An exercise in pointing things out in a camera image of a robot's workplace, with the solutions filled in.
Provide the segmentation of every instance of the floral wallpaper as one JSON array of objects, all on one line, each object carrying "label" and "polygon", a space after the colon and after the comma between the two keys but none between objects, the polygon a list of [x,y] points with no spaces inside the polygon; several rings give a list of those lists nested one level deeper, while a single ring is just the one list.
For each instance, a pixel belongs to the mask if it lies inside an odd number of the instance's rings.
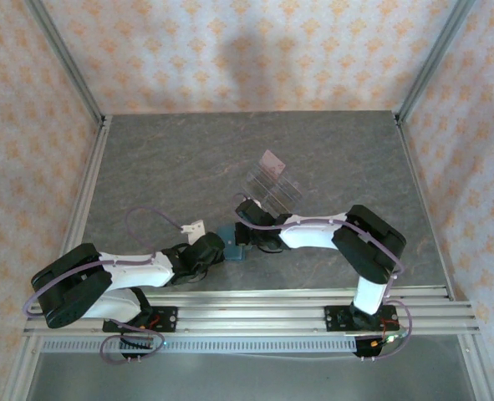
[{"label": "floral wallpaper", "polygon": [[392,109],[455,0],[46,0],[106,114]]},{"label": "floral wallpaper", "polygon": [[0,398],[32,275],[57,258],[95,124],[22,0],[0,0]]},{"label": "floral wallpaper", "polygon": [[494,0],[477,0],[405,127],[461,296],[494,362]]}]

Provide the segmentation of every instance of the gray marble surface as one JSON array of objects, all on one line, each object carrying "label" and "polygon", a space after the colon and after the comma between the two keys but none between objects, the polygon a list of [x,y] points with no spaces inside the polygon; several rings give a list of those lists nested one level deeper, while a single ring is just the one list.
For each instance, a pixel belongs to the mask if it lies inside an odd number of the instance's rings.
[{"label": "gray marble surface", "polygon": [[[181,224],[203,219],[209,231],[233,222],[231,197],[267,149],[302,187],[294,212],[329,216],[353,204],[368,206],[408,241],[402,257],[407,271],[396,285],[446,283],[387,111],[116,115],[84,241],[114,254],[144,252],[124,227],[132,206],[160,208]],[[141,211],[130,221],[158,249],[186,241],[159,216]],[[213,266],[201,282],[162,291],[342,288],[357,281],[336,251],[252,250],[246,261]]]}]

